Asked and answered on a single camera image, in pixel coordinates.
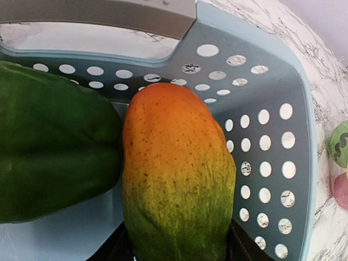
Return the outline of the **red toy apple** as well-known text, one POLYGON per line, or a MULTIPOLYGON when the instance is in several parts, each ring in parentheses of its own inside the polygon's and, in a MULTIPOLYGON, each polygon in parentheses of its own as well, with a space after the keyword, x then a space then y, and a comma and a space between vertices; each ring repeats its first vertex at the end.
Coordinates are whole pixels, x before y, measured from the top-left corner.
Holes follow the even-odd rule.
POLYGON ((340 174, 334 180, 333 196, 338 206, 347 210, 347 175, 346 172, 340 174))

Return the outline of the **dark green toy pepper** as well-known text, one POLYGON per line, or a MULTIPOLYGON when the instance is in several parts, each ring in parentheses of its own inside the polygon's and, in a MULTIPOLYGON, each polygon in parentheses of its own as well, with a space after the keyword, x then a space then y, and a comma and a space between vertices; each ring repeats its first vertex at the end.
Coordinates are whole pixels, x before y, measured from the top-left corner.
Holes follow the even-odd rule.
POLYGON ((32 221, 112 189, 122 123, 69 79, 1 62, 1 223, 32 221))

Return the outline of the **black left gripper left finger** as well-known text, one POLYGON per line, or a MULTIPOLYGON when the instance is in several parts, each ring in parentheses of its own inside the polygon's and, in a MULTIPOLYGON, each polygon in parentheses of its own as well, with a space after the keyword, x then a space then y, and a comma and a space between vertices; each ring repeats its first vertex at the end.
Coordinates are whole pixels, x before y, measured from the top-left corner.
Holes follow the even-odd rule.
POLYGON ((122 222, 102 246, 89 258, 89 261, 133 261, 134 254, 122 222))

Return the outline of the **green toy apple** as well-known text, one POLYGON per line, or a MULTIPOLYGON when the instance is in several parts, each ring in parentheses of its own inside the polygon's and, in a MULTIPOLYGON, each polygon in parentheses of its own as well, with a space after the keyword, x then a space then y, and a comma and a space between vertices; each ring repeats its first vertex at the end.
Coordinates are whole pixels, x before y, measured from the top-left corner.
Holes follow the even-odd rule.
POLYGON ((327 142, 332 159, 342 168, 347 167, 347 120, 341 122, 332 132, 327 142))

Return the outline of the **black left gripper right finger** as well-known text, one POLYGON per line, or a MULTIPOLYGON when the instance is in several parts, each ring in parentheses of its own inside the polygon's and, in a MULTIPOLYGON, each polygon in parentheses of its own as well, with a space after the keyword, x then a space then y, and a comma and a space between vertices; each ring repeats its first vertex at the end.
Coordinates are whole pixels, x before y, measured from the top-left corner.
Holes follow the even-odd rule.
POLYGON ((234 219, 227 236, 227 260, 268 260, 268 255, 234 219))

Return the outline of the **clear zip top bag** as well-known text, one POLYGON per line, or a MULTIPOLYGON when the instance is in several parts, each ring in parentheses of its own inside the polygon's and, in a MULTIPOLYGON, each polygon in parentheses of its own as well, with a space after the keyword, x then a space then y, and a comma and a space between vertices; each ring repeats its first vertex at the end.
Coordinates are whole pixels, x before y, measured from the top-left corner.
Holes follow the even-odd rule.
POLYGON ((318 180, 314 214, 312 260, 347 260, 347 210, 337 199, 335 181, 341 183, 346 169, 337 165, 328 143, 337 121, 317 124, 318 180))

